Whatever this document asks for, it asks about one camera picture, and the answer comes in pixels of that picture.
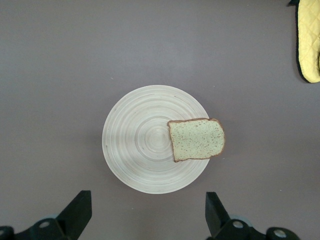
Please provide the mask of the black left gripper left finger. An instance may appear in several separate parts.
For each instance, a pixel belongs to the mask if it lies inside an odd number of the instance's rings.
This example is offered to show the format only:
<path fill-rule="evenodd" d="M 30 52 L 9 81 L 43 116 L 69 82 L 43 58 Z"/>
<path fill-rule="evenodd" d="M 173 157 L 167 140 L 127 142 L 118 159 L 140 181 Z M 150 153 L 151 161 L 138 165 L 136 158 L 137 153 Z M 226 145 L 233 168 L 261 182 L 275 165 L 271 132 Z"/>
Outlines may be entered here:
<path fill-rule="evenodd" d="M 44 218 L 28 229 L 15 233 L 0 227 L 2 240 L 77 240 L 92 217 L 92 193 L 82 190 L 57 217 Z"/>

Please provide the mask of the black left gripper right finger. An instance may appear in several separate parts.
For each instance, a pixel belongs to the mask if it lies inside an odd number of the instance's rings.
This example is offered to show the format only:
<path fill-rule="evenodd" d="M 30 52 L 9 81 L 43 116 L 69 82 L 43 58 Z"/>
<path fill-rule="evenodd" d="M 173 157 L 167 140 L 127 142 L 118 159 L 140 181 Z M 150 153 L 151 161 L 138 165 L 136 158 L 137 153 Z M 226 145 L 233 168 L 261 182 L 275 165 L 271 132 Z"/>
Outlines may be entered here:
<path fill-rule="evenodd" d="M 300 237 L 283 227 L 270 227 L 265 233 L 257 231 L 242 217 L 230 217 L 216 192 L 207 192 L 205 219 L 209 240 L 298 240 Z"/>

